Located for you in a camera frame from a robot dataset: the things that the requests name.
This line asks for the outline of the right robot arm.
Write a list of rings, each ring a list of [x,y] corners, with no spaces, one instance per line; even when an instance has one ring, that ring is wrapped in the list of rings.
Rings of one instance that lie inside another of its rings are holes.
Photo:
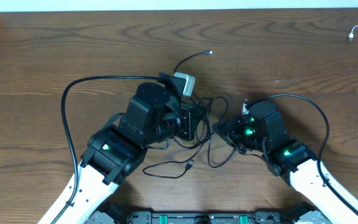
[[[358,199],[327,170],[317,155],[290,137],[276,105],[260,101],[244,105],[242,114],[213,125],[225,142],[241,154],[260,151],[268,170],[314,204],[293,223],[358,223]]]

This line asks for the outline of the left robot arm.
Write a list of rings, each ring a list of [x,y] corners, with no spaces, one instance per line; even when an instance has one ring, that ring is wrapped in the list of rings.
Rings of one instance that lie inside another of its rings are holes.
[[[65,190],[40,222],[87,222],[144,161],[151,144],[173,137],[194,140],[204,109],[181,100],[191,96],[193,88],[192,82],[183,80],[163,86],[140,84],[126,112],[91,136]]]

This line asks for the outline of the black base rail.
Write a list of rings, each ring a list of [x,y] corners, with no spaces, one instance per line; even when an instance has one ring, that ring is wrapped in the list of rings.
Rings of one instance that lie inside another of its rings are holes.
[[[86,224],[330,224],[319,210],[302,202],[287,210],[253,212],[153,212],[125,211],[118,205],[106,204],[95,211]]]

